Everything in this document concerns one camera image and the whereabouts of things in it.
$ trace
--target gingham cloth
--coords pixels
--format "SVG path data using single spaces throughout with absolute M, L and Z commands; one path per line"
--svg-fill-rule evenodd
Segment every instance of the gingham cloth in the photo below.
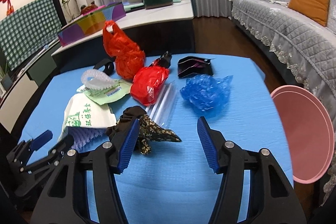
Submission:
M 57 37 L 53 0 L 35 0 L 0 21 L 0 45 L 11 70 Z

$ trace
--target light green bag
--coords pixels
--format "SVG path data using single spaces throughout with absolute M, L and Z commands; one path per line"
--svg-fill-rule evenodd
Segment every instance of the light green bag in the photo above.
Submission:
M 132 83 L 123 79 L 115 79 L 115 81 L 117 84 L 107 89 L 92 90 L 82 85 L 77 89 L 77 92 L 84 93 L 90 100 L 98 105 L 113 103 L 123 98 L 126 94 L 129 94 L 132 86 Z

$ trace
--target dark brown floor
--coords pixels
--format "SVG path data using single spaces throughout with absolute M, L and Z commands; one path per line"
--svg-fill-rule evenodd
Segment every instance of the dark brown floor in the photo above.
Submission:
M 201 17 L 193 20 L 196 52 L 248 57 L 266 74 L 265 84 L 271 93 L 286 83 L 255 44 L 228 18 Z M 294 184 L 294 190 L 309 218 L 313 208 L 313 184 Z

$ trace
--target colorful box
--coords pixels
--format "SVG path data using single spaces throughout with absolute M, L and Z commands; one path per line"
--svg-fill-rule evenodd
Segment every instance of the colorful box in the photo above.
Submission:
M 107 20 L 117 21 L 124 16 L 126 12 L 121 2 L 103 6 L 64 26 L 58 33 L 59 41 L 62 46 L 68 45 L 102 30 Z

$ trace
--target brown scrunchie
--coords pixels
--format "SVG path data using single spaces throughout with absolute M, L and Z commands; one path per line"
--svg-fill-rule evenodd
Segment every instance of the brown scrunchie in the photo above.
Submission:
M 139 136 L 134 150 L 140 150 L 141 154 L 150 154 L 151 147 L 148 141 L 182 142 L 172 130 L 164 129 L 153 122 L 146 111 L 140 106 L 125 109 L 123 115 L 120 116 L 117 125 L 107 128 L 106 135 L 109 139 L 112 140 L 117 132 L 125 131 L 133 117 L 138 118 L 140 122 Z

